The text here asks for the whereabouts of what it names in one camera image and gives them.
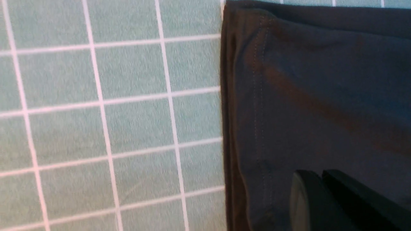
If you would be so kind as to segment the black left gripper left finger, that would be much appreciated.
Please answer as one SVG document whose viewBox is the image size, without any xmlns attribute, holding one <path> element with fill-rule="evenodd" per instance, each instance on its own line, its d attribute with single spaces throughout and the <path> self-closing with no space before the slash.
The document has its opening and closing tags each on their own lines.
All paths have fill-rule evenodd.
<svg viewBox="0 0 411 231">
<path fill-rule="evenodd" d="M 352 231 L 354 224 L 322 179 L 312 171 L 293 173 L 290 194 L 292 231 Z"/>
</svg>

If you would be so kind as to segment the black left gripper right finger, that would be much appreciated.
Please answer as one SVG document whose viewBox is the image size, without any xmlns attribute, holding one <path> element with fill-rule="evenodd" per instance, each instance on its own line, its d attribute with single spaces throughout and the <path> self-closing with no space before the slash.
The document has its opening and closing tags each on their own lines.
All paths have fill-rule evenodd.
<svg viewBox="0 0 411 231">
<path fill-rule="evenodd" d="M 342 171 L 324 170 L 322 180 L 361 231 L 409 231 L 410 211 Z"/>
</svg>

